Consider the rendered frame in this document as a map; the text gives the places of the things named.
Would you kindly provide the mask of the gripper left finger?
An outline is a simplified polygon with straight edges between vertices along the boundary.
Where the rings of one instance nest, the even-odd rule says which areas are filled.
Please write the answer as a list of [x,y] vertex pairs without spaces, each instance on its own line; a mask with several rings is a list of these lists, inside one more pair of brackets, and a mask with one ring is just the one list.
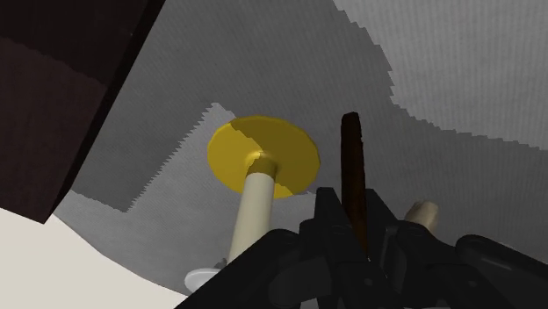
[[299,232],[261,237],[175,309],[369,309],[361,293],[367,259],[335,191],[319,188]]

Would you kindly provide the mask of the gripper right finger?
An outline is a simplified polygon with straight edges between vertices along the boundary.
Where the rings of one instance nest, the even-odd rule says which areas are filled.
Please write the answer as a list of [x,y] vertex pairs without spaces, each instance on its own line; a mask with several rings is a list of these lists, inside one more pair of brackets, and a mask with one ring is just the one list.
[[424,226],[396,219],[373,189],[365,192],[370,258],[400,303],[412,309],[548,309],[548,264],[487,237],[455,245]]

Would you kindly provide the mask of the dark brown stick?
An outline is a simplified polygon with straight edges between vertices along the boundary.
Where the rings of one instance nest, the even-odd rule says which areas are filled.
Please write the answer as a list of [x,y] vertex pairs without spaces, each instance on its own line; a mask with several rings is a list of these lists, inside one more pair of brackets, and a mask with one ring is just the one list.
[[367,214],[362,129],[357,112],[342,116],[341,123],[341,189],[344,208],[357,240],[368,253]]

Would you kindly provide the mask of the beige cylinder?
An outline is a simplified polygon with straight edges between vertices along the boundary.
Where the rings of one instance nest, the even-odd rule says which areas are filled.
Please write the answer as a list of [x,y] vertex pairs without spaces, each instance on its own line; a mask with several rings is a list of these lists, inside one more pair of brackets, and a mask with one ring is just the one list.
[[431,201],[415,202],[407,211],[404,220],[424,226],[432,234],[438,225],[439,206]]

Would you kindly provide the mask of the yellow disc cream pole stand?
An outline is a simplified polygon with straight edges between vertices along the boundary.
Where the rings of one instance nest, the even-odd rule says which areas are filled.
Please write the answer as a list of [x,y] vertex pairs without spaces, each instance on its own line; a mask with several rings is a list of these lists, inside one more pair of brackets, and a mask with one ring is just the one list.
[[218,128],[206,158],[215,177],[241,194],[228,262],[269,232],[273,200],[307,189],[321,166],[318,148],[303,129],[261,115]]

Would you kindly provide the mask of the grey fabric sofa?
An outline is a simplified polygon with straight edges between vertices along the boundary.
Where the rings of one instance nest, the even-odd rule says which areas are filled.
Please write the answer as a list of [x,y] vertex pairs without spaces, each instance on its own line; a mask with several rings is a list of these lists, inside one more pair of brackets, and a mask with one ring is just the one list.
[[548,0],[166,0],[56,216],[174,291],[227,256],[238,195],[206,146],[235,117],[314,140],[340,185],[356,111],[366,183],[438,236],[481,234],[548,262]]

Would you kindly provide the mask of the dark brown robot stand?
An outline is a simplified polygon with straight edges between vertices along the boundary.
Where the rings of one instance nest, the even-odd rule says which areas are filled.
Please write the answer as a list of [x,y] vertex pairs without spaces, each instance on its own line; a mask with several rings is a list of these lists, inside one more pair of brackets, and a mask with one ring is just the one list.
[[69,192],[166,0],[0,0],[0,208]]

